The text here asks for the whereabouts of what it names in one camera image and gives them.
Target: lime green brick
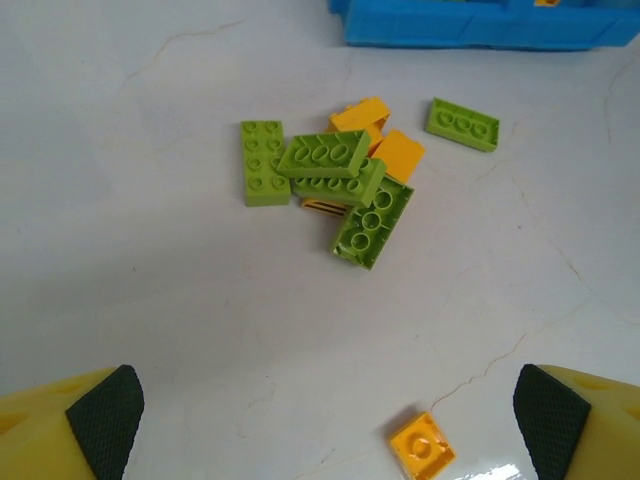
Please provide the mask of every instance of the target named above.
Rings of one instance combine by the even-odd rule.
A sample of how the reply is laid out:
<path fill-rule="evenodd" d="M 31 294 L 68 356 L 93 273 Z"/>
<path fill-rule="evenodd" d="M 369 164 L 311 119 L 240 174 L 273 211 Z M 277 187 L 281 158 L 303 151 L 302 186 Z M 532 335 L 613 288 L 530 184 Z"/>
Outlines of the lime green brick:
<path fill-rule="evenodd" d="M 404 211 L 413 188 L 385 175 L 369 207 L 353 207 L 331 250 L 371 270 Z"/>
<path fill-rule="evenodd" d="M 293 193 L 303 198 L 368 207 L 386 170 L 387 164 L 379 158 L 365 158 L 356 178 L 296 178 Z"/>
<path fill-rule="evenodd" d="M 500 120 L 434 98 L 425 129 L 468 147 L 493 152 L 498 147 Z"/>
<path fill-rule="evenodd" d="M 282 122 L 245 121 L 241 127 L 245 204 L 247 207 L 287 205 L 291 185 L 276 171 L 285 150 Z"/>
<path fill-rule="evenodd" d="M 354 178 L 371 137 L 364 130 L 293 137 L 278 165 L 288 178 Z"/>

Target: blue plastic container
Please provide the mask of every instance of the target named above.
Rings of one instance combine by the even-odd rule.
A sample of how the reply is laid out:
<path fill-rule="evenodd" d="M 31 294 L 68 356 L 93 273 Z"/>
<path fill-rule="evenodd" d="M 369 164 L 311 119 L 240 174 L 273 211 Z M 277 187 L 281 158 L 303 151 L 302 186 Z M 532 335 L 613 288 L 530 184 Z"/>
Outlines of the blue plastic container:
<path fill-rule="evenodd" d="M 640 32 L 640 0 L 329 0 L 349 45 L 588 50 Z"/>

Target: white floor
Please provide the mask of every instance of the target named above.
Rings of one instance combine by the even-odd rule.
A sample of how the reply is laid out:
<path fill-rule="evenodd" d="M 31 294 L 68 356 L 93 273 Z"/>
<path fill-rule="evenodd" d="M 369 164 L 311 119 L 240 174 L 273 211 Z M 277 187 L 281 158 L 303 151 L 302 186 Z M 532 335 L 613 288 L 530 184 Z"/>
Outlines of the white floor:
<path fill-rule="evenodd" d="M 640 41 L 588 53 L 351 49 L 323 0 L 0 7 L 0 393 L 129 363 L 131 479 L 534 480 L 520 368 L 640 384 Z M 242 203 L 238 122 L 287 135 L 377 95 L 428 152 L 372 272 L 339 223 Z M 483 154 L 434 96 L 502 120 Z"/>

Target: floor crack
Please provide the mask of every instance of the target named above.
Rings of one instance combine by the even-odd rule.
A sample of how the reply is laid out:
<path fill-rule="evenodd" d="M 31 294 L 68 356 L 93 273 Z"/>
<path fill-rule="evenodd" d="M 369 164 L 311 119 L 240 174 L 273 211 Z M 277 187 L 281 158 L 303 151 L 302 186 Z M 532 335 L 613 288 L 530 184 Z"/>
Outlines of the floor crack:
<path fill-rule="evenodd" d="M 262 397 L 254 398 L 253 400 L 251 400 L 247 404 L 247 406 L 244 409 L 244 412 L 242 412 L 242 416 L 236 422 L 236 436 L 237 437 L 243 438 L 245 440 L 249 438 L 249 436 L 246 435 L 244 433 L 244 431 L 243 431 L 244 423 L 245 423 L 245 420 L 246 420 L 247 415 L 249 413 L 249 410 L 251 410 L 251 407 L 253 407 L 256 403 L 269 403 L 271 400 L 273 400 L 273 397 L 274 397 L 277 389 L 278 389 L 278 384 L 277 383 L 272 383 L 271 384 L 271 390 L 269 391 L 269 393 L 267 393 L 266 395 L 263 395 Z"/>
<path fill-rule="evenodd" d="M 480 175 L 478 178 L 476 178 L 473 182 L 471 183 L 476 183 L 478 180 L 482 180 L 483 178 L 489 176 L 489 174 L 491 174 L 491 172 L 493 172 L 496 168 L 498 168 L 500 165 L 505 164 L 507 161 L 509 160 L 509 157 L 504 157 L 503 159 L 497 161 L 493 167 L 491 167 L 487 172 L 483 173 L 482 175 Z"/>
<path fill-rule="evenodd" d="M 489 374 L 489 371 L 493 368 L 493 366 L 498 363 L 500 360 L 505 359 L 506 357 L 508 357 L 509 355 L 513 354 L 517 348 L 520 346 L 520 344 L 522 343 L 522 341 L 525 339 L 525 337 L 528 335 L 528 333 L 525 333 L 524 335 L 522 335 L 520 337 L 520 339 L 516 342 L 515 346 L 509 350 L 507 353 L 504 353 L 502 355 L 500 355 L 499 357 L 494 358 L 493 360 L 491 360 L 489 362 L 489 364 L 487 365 L 487 368 L 484 369 L 484 372 L 482 373 L 482 375 L 473 375 L 472 377 L 469 378 L 469 380 L 462 382 L 460 385 L 458 385 L 456 388 L 454 388 L 451 392 L 438 397 L 432 404 L 431 404 L 431 408 L 429 409 L 429 411 L 433 412 L 433 409 L 443 400 L 451 397 L 453 394 L 455 394 L 458 390 L 460 390 L 462 387 L 464 387 L 465 385 L 471 385 L 475 380 L 478 380 L 480 378 L 484 378 Z"/>
<path fill-rule="evenodd" d="M 160 50 L 158 50 L 158 52 L 153 56 L 153 59 L 151 59 L 151 61 L 149 63 L 147 63 L 144 67 L 136 70 L 135 72 L 133 72 L 132 74 L 130 74 L 125 80 L 123 85 L 126 85 L 127 82 L 129 82 L 129 80 L 137 77 L 138 75 L 140 75 L 141 73 L 145 72 L 146 70 L 148 70 L 149 68 L 151 68 L 156 62 L 157 60 L 160 58 L 160 56 L 164 53 L 164 51 L 167 49 L 167 47 L 172 44 L 174 41 L 178 40 L 179 38 L 185 38 L 185 37 L 206 37 L 206 36 L 212 36 L 215 35 L 223 30 L 227 30 L 231 27 L 235 27 L 236 25 L 240 25 L 241 23 L 244 23 L 247 20 L 248 17 L 244 17 L 242 20 L 238 20 L 235 22 L 231 22 L 231 23 L 225 23 L 224 25 L 220 25 L 217 28 L 214 28 L 213 30 L 200 30 L 197 32 L 186 32 L 186 33 L 176 33 L 175 35 L 172 35 L 171 37 L 167 38 L 164 41 L 164 44 L 162 45 L 162 47 L 160 48 Z"/>
<path fill-rule="evenodd" d="M 604 110 L 604 121 L 607 126 L 607 141 L 609 142 L 609 146 L 613 144 L 613 133 L 611 131 L 611 112 L 609 110 L 609 105 L 611 104 L 611 100 L 613 100 L 613 89 L 616 86 L 616 83 L 622 78 L 625 72 L 629 69 L 633 63 L 640 58 L 640 48 L 636 48 L 634 52 L 631 53 L 631 58 L 625 62 L 616 72 L 616 74 L 611 78 L 609 85 L 607 87 L 607 95 L 604 97 L 604 102 L 602 108 Z"/>
<path fill-rule="evenodd" d="M 458 281 L 460 280 L 460 278 L 463 275 L 466 275 L 467 273 L 469 273 L 471 270 L 474 270 L 480 266 L 481 265 L 473 265 L 471 267 L 465 268 L 463 271 L 459 272 L 456 275 L 456 278 L 454 278 L 453 282 L 451 283 L 451 288 L 449 288 L 449 293 L 447 293 L 447 297 L 445 298 L 444 302 L 442 303 L 442 306 L 438 310 L 438 314 L 436 315 L 436 318 L 440 318 L 440 315 L 442 314 L 444 309 L 447 307 L 447 305 L 449 305 L 449 301 L 451 300 L 451 295 L 453 295 L 453 291 L 455 290 L 456 285 L 458 284 Z"/>
<path fill-rule="evenodd" d="M 342 84 L 342 96 L 344 97 L 345 91 L 347 90 L 347 83 L 349 83 L 349 79 L 351 78 L 351 74 L 353 73 L 353 50 L 349 50 L 347 52 L 347 59 L 346 59 L 346 64 L 347 64 L 347 73 L 344 77 L 344 82 Z"/>
<path fill-rule="evenodd" d="M 587 289 L 587 291 L 596 299 L 598 299 L 598 301 L 605 306 L 605 308 L 607 310 L 609 310 L 618 320 L 626 323 L 627 325 L 631 325 L 632 327 L 640 327 L 640 323 L 636 323 L 633 322 L 631 320 L 629 320 L 628 318 L 626 318 L 626 316 L 624 316 L 623 314 L 621 314 L 620 312 L 618 312 L 615 308 L 613 308 L 609 303 L 605 302 L 602 297 L 600 297 L 600 295 L 598 295 L 593 288 L 591 288 L 591 286 L 586 283 L 584 281 L 583 276 L 580 274 L 580 271 L 578 270 L 578 268 L 573 264 L 573 262 L 571 261 L 571 259 L 567 256 L 566 253 L 564 253 L 564 251 L 558 246 L 558 244 L 556 244 L 556 242 L 551 238 L 551 236 L 545 231 L 544 227 L 540 224 L 540 221 L 538 220 L 538 217 L 533 213 L 533 210 L 531 208 L 531 204 L 529 203 L 529 199 L 527 198 L 527 196 L 524 193 L 524 190 L 522 189 L 522 187 L 520 187 L 520 185 L 518 184 L 518 182 L 516 181 L 515 177 L 513 176 L 513 173 L 510 173 L 511 176 L 511 181 L 513 182 L 513 184 L 515 185 L 515 187 L 518 189 L 518 191 L 520 192 L 520 195 L 522 196 L 522 203 L 524 203 L 524 206 L 526 207 L 527 211 L 529 212 L 529 216 L 531 217 L 531 219 L 533 220 L 533 226 L 536 229 L 539 229 L 540 232 L 542 233 L 542 235 L 544 236 L 544 238 L 546 239 L 546 241 L 549 243 L 549 245 L 551 245 L 559 254 L 560 256 L 564 259 L 564 261 L 566 262 L 567 266 L 569 267 L 569 269 L 573 272 L 573 274 L 576 276 L 576 278 L 578 279 L 578 281 L 582 284 L 582 286 L 584 288 Z"/>
<path fill-rule="evenodd" d="M 344 465 L 345 463 L 351 463 L 354 462 L 362 457 L 365 457 L 367 455 L 371 455 L 373 452 L 379 450 L 379 448 L 373 448 L 371 450 L 367 450 L 365 452 L 359 453 L 357 455 L 354 455 L 353 457 L 349 457 L 349 458 L 345 458 L 344 460 L 340 460 L 338 462 L 335 463 L 330 463 L 328 465 L 323 465 L 322 462 L 320 462 L 320 464 L 314 468 L 313 470 L 311 470 L 310 472 L 307 473 L 301 473 L 300 475 L 297 475 L 296 477 L 293 478 L 293 480 L 301 480 L 303 478 L 309 478 L 312 475 L 316 475 L 317 473 L 320 473 L 324 470 L 328 470 L 330 468 L 334 468 L 340 465 Z"/>

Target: black rubber pad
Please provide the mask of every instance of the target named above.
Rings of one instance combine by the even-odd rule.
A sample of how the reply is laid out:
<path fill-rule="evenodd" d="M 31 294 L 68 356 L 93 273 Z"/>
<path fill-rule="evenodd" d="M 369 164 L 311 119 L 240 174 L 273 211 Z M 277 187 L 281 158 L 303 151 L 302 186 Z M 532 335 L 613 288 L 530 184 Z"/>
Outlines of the black rubber pad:
<path fill-rule="evenodd" d="M 119 480 L 144 410 L 133 367 L 122 365 L 66 411 L 76 441 L 98 480 Z"/>
<path fill-rule="evenodd" d="M 540 480 L 562 480 L 591 405 L 535 365 L 520 372 L 513 409 Z"/>

